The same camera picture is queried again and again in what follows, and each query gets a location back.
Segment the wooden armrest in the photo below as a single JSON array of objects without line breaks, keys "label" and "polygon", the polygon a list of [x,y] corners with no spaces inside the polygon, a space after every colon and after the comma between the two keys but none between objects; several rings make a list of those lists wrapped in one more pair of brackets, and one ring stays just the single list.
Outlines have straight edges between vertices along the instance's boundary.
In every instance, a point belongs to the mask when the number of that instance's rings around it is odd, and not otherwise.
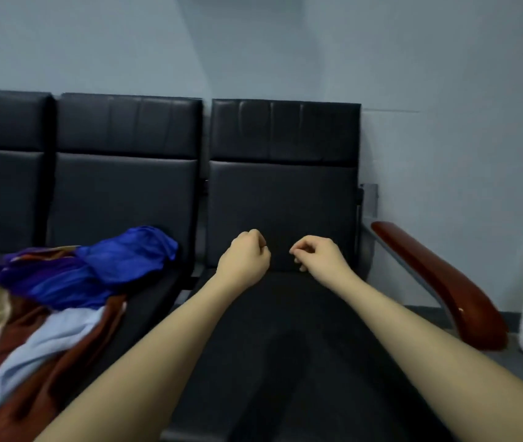
[{"label": "wooden armrest", "polygon": [[496,351],[507,346],[508,328],[500,312],[462,272],[394,223],[372,222],[371,230],[442,302],[462,341],[480,350]]}]

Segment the brown cloth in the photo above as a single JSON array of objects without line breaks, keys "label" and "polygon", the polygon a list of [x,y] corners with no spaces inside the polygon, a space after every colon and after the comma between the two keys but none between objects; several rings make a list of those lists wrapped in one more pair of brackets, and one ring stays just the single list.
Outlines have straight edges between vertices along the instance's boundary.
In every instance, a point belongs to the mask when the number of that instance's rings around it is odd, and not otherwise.
[{"label": "brown cloth", "polygon": [[67,394],[104,349],[124,313],[126,297],[108,298],[102,319],[79,343],[46,361],[0,407],[0,442],[32,442],[59,414]]},{"label": "brown cloth", "polygon": [[50,310],[24,297],[10,296],[12,314],[0,336],[0,365],[18,346],[43,325]]}]

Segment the white wall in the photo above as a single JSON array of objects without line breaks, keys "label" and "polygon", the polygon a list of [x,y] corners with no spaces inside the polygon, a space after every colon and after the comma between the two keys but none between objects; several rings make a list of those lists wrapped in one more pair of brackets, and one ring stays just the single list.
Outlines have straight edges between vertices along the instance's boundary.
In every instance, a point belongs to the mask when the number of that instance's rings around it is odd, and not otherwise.
[{"label": "white wall", "polygon": [[362,103],[382,218],[521,309],[523,0],[0,0],[0,88]]}]

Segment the backrest cushion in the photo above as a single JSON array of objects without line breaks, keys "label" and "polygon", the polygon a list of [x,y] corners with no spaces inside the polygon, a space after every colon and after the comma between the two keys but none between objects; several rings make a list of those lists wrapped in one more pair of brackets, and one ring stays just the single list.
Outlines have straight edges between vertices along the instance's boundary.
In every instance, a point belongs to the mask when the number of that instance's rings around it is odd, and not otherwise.
[{"label": "backrest cushion", "polygon": [[39,192],[54,122],[50,94],[0,91],[0,252],[41,243]]},{"label": "backrest cushion", "polygon": [[272,270],[307,234],[332,238],[348,260],[356,240],[359,104],[213,100],[206,264],[258,228]]},{"label": "backrest cushion", "polygon": [[200,99],[64,94],[58,102],[52,245],[162,228],[192,258]]}]

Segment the black chair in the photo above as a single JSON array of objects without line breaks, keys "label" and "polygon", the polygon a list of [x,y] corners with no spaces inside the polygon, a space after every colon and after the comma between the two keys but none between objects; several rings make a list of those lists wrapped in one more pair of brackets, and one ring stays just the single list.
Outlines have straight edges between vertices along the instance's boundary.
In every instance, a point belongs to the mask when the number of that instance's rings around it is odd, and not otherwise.
[{"label": "black chair", "polygon": [[0,257],[44,243],[54,133],[50,94],[0,91]]},{"label": "black chair", "polygon": [[133,226],[179,243],[162,273],[126,289],[125,316],[71,400],[170,310],[193,269],[202,101],[64,94],[58,101],[49,245],[89,245]]},{"label": "black chair", "polygon": [[258,228],[270,271],[213,332],[167,441],[450,440],[362,320],[289,247],[331,237],[354,263],[360,105],[215,100],[206,265]]}]

